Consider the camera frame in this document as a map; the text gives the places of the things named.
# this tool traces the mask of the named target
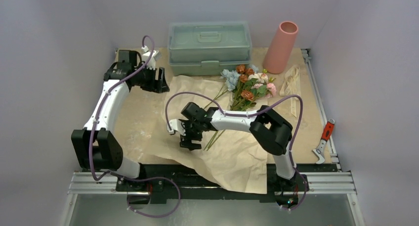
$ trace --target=blue flower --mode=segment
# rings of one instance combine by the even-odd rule
[[[228,78],[230,78],[230,77],[232,77],[232,76],[233,76],[232,72],[231,72],[231,71],[229,71],[228,69],[224,69],[224,70],[221,72],[221,78],[222,78],[222,77],[224,77],[224,78],[228,79]]]
[[[236,70],[229,71],[224,69],[221,72],[221,78],[225,78],[225,85],[227,86],[227,90],[232,91],[236,88],[237,83],[239,82],[240,74],[237,73]]]
[[[233,70],[233,72],[231,72],[233,74],[233,78],[238,79],[240,77],[240,74],[237,73],[236,70]]]
[[[249,65],[249,68],[253,69],[254,73],[259,73],[259,68],[254,66],[253,64]]]

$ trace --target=orange rose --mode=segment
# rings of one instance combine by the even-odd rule
[[[246,71],[245,65],[244,64],[241,64],[241,65],[236,66],[236,71],[239,74],[244,74],[245,71]]]
[[[245,83],[247,80],[249,80],[248,76],[246,76],[245,74],[240,75],[239,79],[242,83]]]
[[[247,69],[247,70],[246,70],[246,72],[245,72],[245,74],[246,74],[247,76],[249,76],[249,75],[254,74],[254,71],[253,71],[253,69]]]
[[[240,96],[242,96],[244,99],[246,99],[248,101],[253,101],[254,100],[253,93],[251,93],[248,90],[243,90],[243,92],[240,94]]]

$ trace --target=cable connector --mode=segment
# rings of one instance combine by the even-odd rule
[[[148,60],[150,58],[150,60],[147,63],[147,69],[155,70],[156,69],[156,61],[161,56],[162,56],[162,54],[157,50],[154,50],[153,53],[151,53],[150,51],[147,51],[144,54],[142,54],[141,59],[142,60]]]
[[[148,46],[143,46],[142,48],[141,48],[141,50],[143,51],[143,53],[147,53],[148,51],[149,51],[149,49],[148,49]]]

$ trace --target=plastic storage box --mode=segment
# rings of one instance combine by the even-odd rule
[[[171,23],[168,58],[173,74],[219,75],[239,64],[250,64],[247,22]]]

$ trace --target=beige ribbon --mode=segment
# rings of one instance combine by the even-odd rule
[[[279,95],[287,96],[297,94],[301,96],[300,87],[300,66],[295,64],[285,73],[285,80]],[[297,117],[296,98],[291,98],[291,114]]]

